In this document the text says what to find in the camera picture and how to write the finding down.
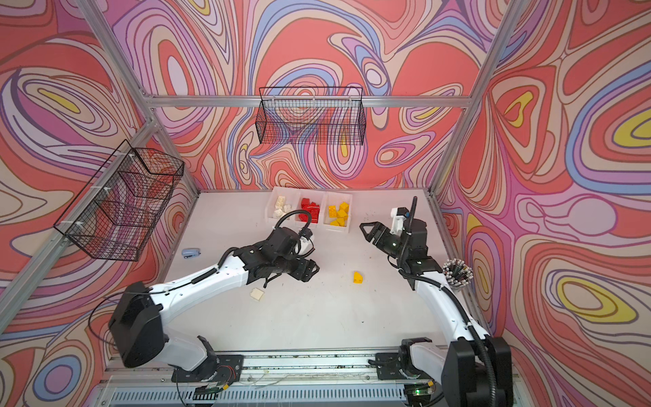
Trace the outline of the cream long lego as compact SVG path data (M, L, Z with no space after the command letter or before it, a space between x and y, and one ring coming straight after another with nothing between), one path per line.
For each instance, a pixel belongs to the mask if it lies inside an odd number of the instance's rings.
M277 210L282 210L286 204L286 197L279 195L276 199L275 207Z

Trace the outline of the red arch lego piece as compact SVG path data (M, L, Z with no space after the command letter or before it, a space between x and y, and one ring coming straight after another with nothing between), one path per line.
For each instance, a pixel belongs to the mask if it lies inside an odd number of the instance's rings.
M307 211L310 214L311 222L317 223L320 217L320 205L309 199L303 199L301 202L301 210Z

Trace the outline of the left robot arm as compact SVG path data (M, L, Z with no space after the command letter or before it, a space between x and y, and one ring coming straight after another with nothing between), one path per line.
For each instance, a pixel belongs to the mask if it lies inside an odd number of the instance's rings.
M298 231L283 225L291 216L286 214L266 239L227 249L213 266L152 287L142 282L128 286L108 323L123 365L158 362L176 368L180 381L211 380L221 364L210 342L172 330L171 322L218 294L257 281L269 284L288 275L308 282L320 269L310 258L315 250L312 216L307 210L294 213L306 217Z

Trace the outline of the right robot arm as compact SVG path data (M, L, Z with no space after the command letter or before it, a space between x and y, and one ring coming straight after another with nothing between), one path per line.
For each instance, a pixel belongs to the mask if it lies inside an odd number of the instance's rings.
M405 379L409 406L512 406L515 402L511 348L481 326L457 292L473 278L461 259L439 264L428 253L427 224L416 203L391 212L392 224L365 222L364 239L388 262L432 312L444 338L440 349L427 337L403 340L395 353L378 353L369 364L381 380Z

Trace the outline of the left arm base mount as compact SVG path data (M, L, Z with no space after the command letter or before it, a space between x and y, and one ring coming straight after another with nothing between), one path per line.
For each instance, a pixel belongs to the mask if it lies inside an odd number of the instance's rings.
M176 368L171 381L176 385L183 405L213 402L230 386L240 381L243 363L242 354L209 356L194 371Z

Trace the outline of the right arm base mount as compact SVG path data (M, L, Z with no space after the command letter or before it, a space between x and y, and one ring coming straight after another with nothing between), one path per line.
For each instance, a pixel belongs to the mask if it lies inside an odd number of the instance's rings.
M406 406L437 406L444 400L441 386L424 371L415 368L402 351L376 353L368 359L368 365L376 369L376 376L381 381L405 381Z

